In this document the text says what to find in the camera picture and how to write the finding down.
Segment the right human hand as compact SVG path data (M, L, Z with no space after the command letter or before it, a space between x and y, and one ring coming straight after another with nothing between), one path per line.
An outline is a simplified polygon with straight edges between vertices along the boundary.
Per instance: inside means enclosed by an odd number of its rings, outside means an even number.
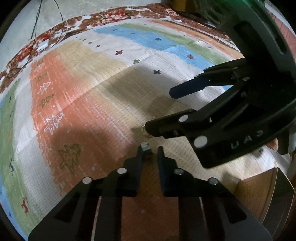
M271 150L277 152L278 151L278 148L279 148L278 139L277 138L273 139L272 141L270 141L269 143L267 143L266 146L268 148L270 148Z

